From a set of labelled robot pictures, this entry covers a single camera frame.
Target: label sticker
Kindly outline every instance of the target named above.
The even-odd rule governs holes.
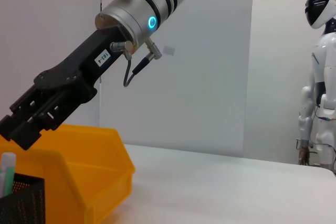
[[[164,53],[165,55],[174,56],[174,54],[175,54],[175,48],[173,48],[173,47],[168,47],[168,46],[164,46],[164,48],[163,48],[163,53]]]
[[[105,49],[96,59],[95,62],[99,67],[103,66],[103,64],[111,57],[109,52]]]

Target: blue led ring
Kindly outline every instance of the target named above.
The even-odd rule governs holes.
[[[152,16],[148,20],[148,27],[150,29],[153,29],[153,28],[155,28],[155,26],[156,26],[156,18],[154,16]]]

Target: robotic arm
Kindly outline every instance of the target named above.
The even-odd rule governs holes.
[[[122,55],[129,62],[124,86],[161,53],[150,39],[184,0],[114,0],[97,17],[95,31],[63,62],[42,72],[34,85],[0,121],[0,135],[29,149],[42,130],[56,130],[65,119],[96,94],[98,78]],[[149,53],[133,70],[132,54],[142,44]]]

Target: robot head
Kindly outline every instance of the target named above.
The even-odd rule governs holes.
[[[308,0],[306,3],[306,16],[310,26],[318,29],[336,16],[336,1]]]

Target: marker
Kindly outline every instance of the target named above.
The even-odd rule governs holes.
[[[13,192],[15,166],[16,155],[14,153],[7,152],[1,155],[1,173],[5,176],[3,197]]]

